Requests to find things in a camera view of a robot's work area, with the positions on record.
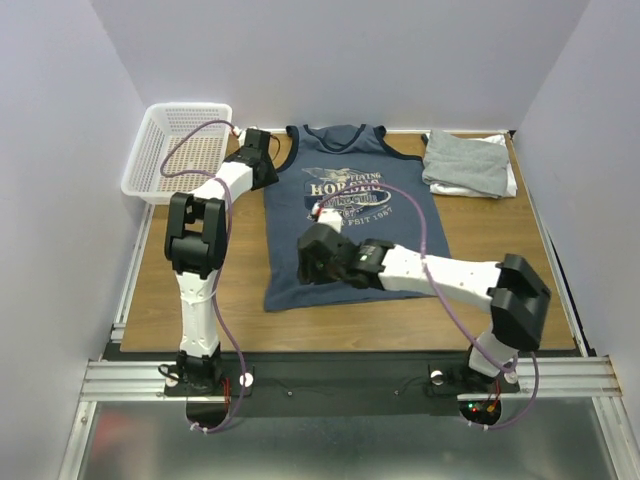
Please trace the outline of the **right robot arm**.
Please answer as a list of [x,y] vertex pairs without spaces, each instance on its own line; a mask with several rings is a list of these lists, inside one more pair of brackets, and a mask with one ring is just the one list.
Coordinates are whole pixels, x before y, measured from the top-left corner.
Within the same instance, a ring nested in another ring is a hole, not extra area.
[[303,284],[342,282],[357,289],[433,295],[445,309],[459,301],[488,313],[484,332],[463,333],[470,351],[460,366],[460,378],[472,390],[482,390],[509,373],[518,354],[540,347],[551,290],[522,256],[508,254],[500,262],[462,261],[381,240],[355,244],[322,223],[298,239],[297,250]]

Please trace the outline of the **blue printed tank top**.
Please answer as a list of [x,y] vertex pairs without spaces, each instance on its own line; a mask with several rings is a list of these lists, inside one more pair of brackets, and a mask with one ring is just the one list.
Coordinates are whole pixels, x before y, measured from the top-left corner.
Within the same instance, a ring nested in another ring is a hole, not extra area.
[[405,291],[360,290],[344,283],[303,285],[297,278],[297,240],[311,226],[311,209],[324,200],[342,218],[342,233],[355,243],[380,239],[418,250],[420,222],[427,223],[427,251],[450,254],[438,209],[422,180],[422,160],[401,153],[382,126],[289,126],[291,149],[278,182],[264,190],[271,278],[264,309],[405,299]]

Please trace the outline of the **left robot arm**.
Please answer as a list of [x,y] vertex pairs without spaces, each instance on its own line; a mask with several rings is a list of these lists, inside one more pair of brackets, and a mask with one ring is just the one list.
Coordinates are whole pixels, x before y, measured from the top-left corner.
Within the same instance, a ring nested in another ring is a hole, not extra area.
[[176,363],[162,367],[167,386],[188,395],[210,395],[222,386],[215,295],[226,258],[234,202],[247,192],[278,182],[270,156],[272,135],[249,128],[239,148],[189,193],[169,202],[164,254],[180,293],[182,337]]

